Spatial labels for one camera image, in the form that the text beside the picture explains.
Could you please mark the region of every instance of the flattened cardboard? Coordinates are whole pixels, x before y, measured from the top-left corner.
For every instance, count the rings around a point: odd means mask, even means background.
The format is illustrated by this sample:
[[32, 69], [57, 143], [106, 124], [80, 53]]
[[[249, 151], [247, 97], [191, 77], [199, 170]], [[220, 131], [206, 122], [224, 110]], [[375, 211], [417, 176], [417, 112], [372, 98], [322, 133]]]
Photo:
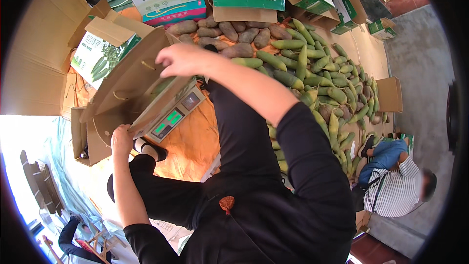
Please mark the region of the flattened cardboard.
[[67, 42], [90, 9], [85, 0], [31, 1], [4, 64], [2, 114], [67, 118]]
[[[75, 160], [87, 166], [92, 166], [111, 155], [111, 148], [104, 144], [97, 135], [94, 124], [80, 123], [80, 115], [84, 107], [71, 109], [72, 148]], [[88, 158], [81, 158], [80, 154], [88, 144]]]
[[401, 81], [396, 77], [377, 79], [379, 112], [402, 112]]

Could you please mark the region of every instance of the black shoe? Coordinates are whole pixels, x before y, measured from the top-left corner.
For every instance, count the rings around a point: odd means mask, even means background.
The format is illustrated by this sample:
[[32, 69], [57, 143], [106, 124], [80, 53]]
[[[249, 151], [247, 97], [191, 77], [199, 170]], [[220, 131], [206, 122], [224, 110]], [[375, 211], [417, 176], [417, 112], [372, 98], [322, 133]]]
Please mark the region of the black shoe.
[[373, 140], [374, 140], [375, 136], [374, 135], [371, 135], [369, 136], [368, 138], [366, 138], [366, 141], [365, 141], [365, 144], [363, 144], [363, 146], [360, 148], [360, 150], [358, 151], [358, 157], [360, 158], [367, 158], [368, 155], [366, 154], [366, 151], [368, 149], [371, 149], [373, 148]]
[[137, 151], [138, 153], [142, 153], [142, 149], [144, 148], [145, 145], [149, 145], [150, 147], [152, 147], [153, 149], [155, 149], [156, 153], [158, 154], [158, 161], [163, 161], [166, 159], [166, 157], [168, 156], [168, 150], [166, 150], [165, 148], [162, 148], [160, 146], [157, 146], [155, 144], [152, 144], [152, 143], [149, 143], [146, 139], [144, 138], [139, 138], [139, 139], [142, 139], [145, 141], [145, 143], [142, 144], [142, 146], [140, 147], [140, 149], [137, 149], [137, 147], [135, 146], [135, 143], [138, 139], [134, 140], [134, 150]]

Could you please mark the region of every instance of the sneaker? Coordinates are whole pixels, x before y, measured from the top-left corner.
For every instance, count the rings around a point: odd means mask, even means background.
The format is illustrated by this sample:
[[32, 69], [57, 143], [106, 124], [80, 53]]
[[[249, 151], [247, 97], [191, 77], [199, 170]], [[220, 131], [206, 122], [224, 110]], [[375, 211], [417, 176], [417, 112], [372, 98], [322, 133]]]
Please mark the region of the sneaker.
[[368, 155], [366, 154], [366, 151], [368, 149], [373, 148], [374, 138], [375, 138], [374, 135], [370, 135], [368, 138], [366, 138], [365, 144], [363, 144], [363, 146], [358, 151], [358, 157], [360, 157], [360, 158], [367, 158], [368, 157]]

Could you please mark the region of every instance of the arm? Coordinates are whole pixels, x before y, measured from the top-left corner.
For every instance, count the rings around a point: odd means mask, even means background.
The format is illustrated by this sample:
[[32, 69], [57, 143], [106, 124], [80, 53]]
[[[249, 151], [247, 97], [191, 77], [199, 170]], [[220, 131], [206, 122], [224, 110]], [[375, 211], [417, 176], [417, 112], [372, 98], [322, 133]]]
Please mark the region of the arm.
[[195, 45], [175, 44], [160, 51], [156, 63], [167, 68], [161, 77], [202, 74], [233, 92], [263, 118], [277, 126], [285, 113], [298, 102], [278, 81], [236, 65], [229, 59]]
[[130, 125], [120, 125], [112, 137], [112, 162], [114, 165], [114, 199], [117, 212], [124, 227], [132, 224], [150, 224], [144, 201], [138, 193], [130, 168], [128, 156], [132, 150], [132, 132], [127, 132]]

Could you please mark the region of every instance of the concrete floor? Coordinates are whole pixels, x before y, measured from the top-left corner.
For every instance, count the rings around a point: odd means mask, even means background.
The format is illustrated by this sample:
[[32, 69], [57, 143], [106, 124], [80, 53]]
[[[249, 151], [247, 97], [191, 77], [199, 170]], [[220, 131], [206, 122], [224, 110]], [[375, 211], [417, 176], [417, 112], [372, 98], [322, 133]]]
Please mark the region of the concrete floor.
[[430, 202], [413, 213], [386, 219], [373, 214], [370, 234], [412, 258], [437, 222], [451, 179], [446, 103], [454, 78], [449, 46], [430, 5], [393, 19], [396, 38], [385, 41], [391, 74], [401, 80], [403, 113], [395, 114], [401, 132], [415, 136], [414, 161], [437, 176]]

